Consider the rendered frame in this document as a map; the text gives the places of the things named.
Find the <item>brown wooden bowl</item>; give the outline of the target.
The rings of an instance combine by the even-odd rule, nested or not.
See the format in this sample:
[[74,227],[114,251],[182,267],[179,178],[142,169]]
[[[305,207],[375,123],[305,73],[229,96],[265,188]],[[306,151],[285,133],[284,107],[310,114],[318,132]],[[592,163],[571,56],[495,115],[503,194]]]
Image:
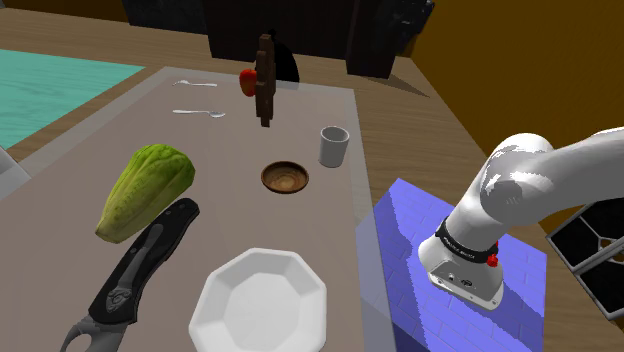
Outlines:
[[309,182],[307,170],[292,161],[276,161],[261,172],[261,181],[270,191],[293,194],[305,188]]

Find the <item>grey cup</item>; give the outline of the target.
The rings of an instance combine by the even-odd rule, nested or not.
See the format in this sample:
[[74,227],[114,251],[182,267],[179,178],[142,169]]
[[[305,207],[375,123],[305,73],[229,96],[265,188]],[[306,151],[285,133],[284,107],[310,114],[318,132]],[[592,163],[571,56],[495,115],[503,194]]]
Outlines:
[[338,126],[327,126],[320,131],[319,162],[328,168],[339,167],[344,160],[349,132]]

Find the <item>dark wooden stepped block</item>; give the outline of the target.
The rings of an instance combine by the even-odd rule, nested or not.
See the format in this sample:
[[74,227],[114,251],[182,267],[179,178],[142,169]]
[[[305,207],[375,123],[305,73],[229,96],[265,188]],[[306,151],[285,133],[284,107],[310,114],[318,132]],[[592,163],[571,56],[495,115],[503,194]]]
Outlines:
[[273,98],[276,91],[274,44],[269,34],[262,34],[259,37],[256,73],[256,116],[260,118],[262,127],[269,127],[273,119]]

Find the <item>black domed object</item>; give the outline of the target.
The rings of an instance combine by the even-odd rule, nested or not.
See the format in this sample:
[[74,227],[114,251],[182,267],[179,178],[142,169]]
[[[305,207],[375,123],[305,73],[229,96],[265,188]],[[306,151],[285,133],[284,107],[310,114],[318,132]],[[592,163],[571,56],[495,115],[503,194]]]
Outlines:
[[271,28],[268,31],[274,44],[274,62],[276,79],[281,81],[300,81],[298,67],[291,50],[276,38],[276,30]]

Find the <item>red bell pepper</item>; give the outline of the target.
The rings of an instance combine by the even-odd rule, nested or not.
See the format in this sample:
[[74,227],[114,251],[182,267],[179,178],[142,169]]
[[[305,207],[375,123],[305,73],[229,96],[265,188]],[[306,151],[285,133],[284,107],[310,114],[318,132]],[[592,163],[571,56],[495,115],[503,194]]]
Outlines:
[[247,97],[255,95],[257,82],[257,72],[252,69],[245,69],[239,74],[239,85],[243,94]]

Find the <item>white angular plate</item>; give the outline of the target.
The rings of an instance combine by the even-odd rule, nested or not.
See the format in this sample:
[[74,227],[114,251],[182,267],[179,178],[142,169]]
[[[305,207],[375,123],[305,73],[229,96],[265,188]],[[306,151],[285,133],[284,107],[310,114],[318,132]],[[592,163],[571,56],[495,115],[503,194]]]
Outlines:
[[206,279],[189,323],[197,352],[320,352],[327,288],[292,251],[250,248]]

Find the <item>dark cabinet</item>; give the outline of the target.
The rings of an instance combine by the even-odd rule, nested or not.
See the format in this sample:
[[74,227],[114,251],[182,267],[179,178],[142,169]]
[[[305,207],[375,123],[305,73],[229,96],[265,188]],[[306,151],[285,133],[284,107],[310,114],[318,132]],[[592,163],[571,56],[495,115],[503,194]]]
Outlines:
[[387,79],[434,0],[121,0],[132,26],[205,34],[214,58],[252,62],[272,33],[292,53],[346,61]]

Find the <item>green cabbage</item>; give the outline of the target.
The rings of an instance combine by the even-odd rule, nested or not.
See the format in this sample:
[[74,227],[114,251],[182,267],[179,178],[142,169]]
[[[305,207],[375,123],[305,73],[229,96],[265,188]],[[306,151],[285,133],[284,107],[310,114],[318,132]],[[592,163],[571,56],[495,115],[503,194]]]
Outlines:
[[95,234],[111,243],[121,243],[150,224],[195,176],[189,157],[165,144],[137,150],[113,186]]

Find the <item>black folding knife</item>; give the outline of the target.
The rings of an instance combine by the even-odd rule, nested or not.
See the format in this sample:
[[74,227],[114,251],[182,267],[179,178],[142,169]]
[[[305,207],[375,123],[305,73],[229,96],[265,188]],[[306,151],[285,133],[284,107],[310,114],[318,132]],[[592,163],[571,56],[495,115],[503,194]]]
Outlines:
[[91,337],[85,352],[117,352],[127,327],[138,320],[143,289],[168,260],[200,213],[182,198],[159,214],[136,238],[91,303],[86,317],[67,333],[59,352],[80,335]]

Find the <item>blue brick-patterned robot stand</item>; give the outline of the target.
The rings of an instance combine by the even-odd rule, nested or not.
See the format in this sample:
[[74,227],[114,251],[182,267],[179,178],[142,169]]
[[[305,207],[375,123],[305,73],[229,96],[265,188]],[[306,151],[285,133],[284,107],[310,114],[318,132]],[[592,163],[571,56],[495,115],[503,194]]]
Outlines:
[[452,209],[402,179],[373,208],[397,352],[543,352],[545,253],[500,239],[504,296],[493,311],[429,282],[417,250]]

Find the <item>teal rug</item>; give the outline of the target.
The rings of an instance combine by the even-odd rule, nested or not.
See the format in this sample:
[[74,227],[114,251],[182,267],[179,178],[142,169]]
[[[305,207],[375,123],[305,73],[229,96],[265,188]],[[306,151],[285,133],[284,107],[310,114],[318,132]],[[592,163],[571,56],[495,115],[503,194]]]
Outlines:
[[0,146],[16,145],[141,69],[0,49]]

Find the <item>black grey-framed shelf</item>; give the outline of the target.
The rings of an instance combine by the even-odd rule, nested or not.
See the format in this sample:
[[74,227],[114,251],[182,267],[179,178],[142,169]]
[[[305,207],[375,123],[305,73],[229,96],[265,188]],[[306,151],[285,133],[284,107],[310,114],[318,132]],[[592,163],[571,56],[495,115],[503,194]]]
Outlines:
[[605,318],[623,318],[624,198],[585,205],[546,240]]

